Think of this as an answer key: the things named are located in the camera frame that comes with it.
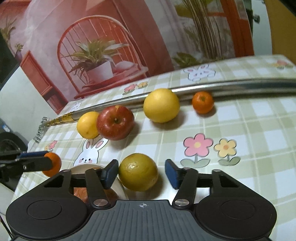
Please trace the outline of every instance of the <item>rabbit face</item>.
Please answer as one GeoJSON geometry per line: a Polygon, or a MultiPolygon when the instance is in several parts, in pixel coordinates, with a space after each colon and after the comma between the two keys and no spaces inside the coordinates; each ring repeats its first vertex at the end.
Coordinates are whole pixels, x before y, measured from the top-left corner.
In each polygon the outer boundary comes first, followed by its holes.
{"type": "Polygon", "coordinates": [[[102,149],[108,140],[102,138],[101,136],[96,137],[95,139],[85,140],[82,148],[82,152],[79,154],[77,159],[74,162],[73,166],[85,164],[85,163],[98,163],[99,150],[102,149]]]}
{"type": "Polygon", "coordinates": [[[189,73],[188,79],[191,81],[199,81],[202,78],[206,77],[214,77],[216,75],[216,71],[209,68],[209,65],[201,65],[197,69],[196,68],[188,68],[185,69],[184,72],[189,73]]]}

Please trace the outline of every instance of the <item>yellow lemon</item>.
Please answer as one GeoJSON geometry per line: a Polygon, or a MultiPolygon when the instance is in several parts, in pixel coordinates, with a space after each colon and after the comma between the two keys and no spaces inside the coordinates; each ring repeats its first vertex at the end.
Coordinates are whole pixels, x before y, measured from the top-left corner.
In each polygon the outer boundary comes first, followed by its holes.
{"type": "Polygon", "coordinates": [[[180,110],[180,102],[176,94],[169,89],[152,91],[144,100],[145,115],[157,123],[164,123],[174,119],[180,110]]]}
{"type": "Polygon", "coordinates": [[[99,113],[91,111],[83,114],[77,122],[78,133],[86,139],[93,139],[99,135],[96,128],[96,120],[99,113]]]}
{"type": "Polygon", "coordinates": [[[120,163],[118,176],[122,184],[132,191],[147,191],[158,179],[155,162],[145,154],[134,153],[120,163]]]}

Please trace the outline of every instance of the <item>chair backrest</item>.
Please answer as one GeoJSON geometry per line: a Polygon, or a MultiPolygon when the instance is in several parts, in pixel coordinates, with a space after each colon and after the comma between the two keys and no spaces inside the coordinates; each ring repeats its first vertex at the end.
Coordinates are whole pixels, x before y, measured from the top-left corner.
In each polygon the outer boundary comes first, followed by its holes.
{"type": "Polygon", "coordinates": [[[128,46],[117,50],[119,55],[113,57],[114,63],[129,61],[138,64],[139,68],[142,67],[135,50],[135,41],[119,21],[104,15],[81,18],[66,29],[57,48],[58,60],[78,93],[81,91],[83,85],[89,83],[89,78],[86,73],[80,77],[80,70],[77,74],[75,72],[69,73],[75,65],[75,61],[69,55],[79,50],[76,42],[86,43],[95,39],[115,40],[116,43],[127,43],[128,46]]]}

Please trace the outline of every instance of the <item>checkered tablecloth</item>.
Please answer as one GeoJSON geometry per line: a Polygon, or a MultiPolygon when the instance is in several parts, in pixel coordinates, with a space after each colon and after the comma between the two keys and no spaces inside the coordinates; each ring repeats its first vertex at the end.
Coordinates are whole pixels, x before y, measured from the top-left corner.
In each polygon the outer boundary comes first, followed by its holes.
{"type": "MultiPolygon", "coordinates": [[[[296,78],[296,66],[284,56],[245,57],[210,63],[205,69],[214,75],[195,80],[199,83],[258,77],[296,78]]],[[[70,102],[62,111],[81,109],[110,100],[120,99],[157,88],[190,85],[189,73],[174,71],[147,78],[130,85],[114,88],[83,100],[70,102]]],[[[184,140],[203,133],[213,140],[206,158],[207,166],[201,173],[221,169],[253,189],[276,207],[278,218],[271,234],[276,241],[294,241],[296,237],[296,97],[273,95],[266,98],[233,98],[215,103],[215,112],[206,117],[197,116],[191,105],[181,106],[179,115],[166,124],[154,124],[143,111],[134,113],[136,127],[121,141],[109,141],[99,150],[98,164],[105,166],[112,159],[119,162],[129,154],[139,152],[150,156],[158,165],[162,184],[158,196],[151,199],[171,198],[176,193],[164,176],[164,162],[170,158],[182,167],[185,158],[184,140]],[[214,146],[221,138],[236,141],[240,162],[234,166],[221,166],[214,146]]],[[[52,126],[40,144],[31,151],[53,149],[62,159],[62,169],[73,166],[82,151],[83,139],[76,123],[52,126]]],[[[14,199],[43,182],[47,177],[41,172],[25,173],[15,191],[14,199]]]]}

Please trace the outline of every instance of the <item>silver metal tube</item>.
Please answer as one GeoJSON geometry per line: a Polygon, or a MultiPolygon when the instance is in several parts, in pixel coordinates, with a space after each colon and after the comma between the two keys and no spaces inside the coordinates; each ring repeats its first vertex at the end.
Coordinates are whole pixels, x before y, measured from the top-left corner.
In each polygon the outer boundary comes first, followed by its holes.
{"type": "MultiPolygon", "coordinates": [[[[296,78],[262,78],[248,80],[229,80],[193,84],[182,87],[171,88],[180,101],[191,100],[193,95],[199,91],[207,91],[213,97],[241,95],[241,94],[265,94],[265,93],[296,93],[296,78]]],[[[123,105],[134,110],[143,107],[145,98],[149,93],[138,94],[122,99],[108,101],[81,110],[74,111],[72,118],[78,120],[84,113],[89,111],[100,112],[104,108],[113,105],[123,105]]]]}

